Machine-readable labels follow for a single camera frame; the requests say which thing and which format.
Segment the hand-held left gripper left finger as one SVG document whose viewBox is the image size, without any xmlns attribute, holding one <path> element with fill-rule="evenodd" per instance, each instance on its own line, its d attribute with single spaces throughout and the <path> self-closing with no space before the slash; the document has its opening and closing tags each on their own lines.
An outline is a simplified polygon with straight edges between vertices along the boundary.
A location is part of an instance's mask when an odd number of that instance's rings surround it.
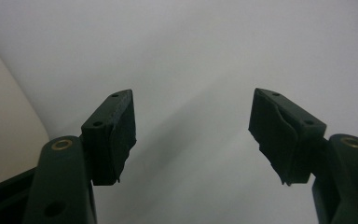
<svg viewBox="0 0 358 224">
<path fill-rule="evenodd" d="M 136 144 L 132 90 L 110 94 L 81 126 L 81 131 L 91 160 L 93 185 L 114 185 Z"/>
</svg>

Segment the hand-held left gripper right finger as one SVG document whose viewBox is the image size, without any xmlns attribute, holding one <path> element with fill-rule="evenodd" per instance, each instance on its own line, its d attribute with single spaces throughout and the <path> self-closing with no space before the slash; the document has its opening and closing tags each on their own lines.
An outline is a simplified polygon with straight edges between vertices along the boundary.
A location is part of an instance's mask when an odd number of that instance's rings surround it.
<svg viewBox="0 0 358 224">
<path fill-rule="evenodd" d="M 283 184 L 307 183 L 310 156 L 326 125 L 275 91 L 256 88 L 249 132 Z"/>
</svg>

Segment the white table cover board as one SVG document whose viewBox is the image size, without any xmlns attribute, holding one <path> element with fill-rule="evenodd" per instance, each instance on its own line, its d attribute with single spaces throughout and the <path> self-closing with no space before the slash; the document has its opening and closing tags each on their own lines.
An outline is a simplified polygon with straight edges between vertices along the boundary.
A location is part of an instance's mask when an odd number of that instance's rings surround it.
<svg viewBox="0 0 358 224">
<path fill-rule="evenodd" d="M 249 133 L 257 88 L 358 136 L 358 0 L 0 0 L 0 57 L 53 138 L 132 90 L 100 224 L 318 224 Z"/>
</svg>

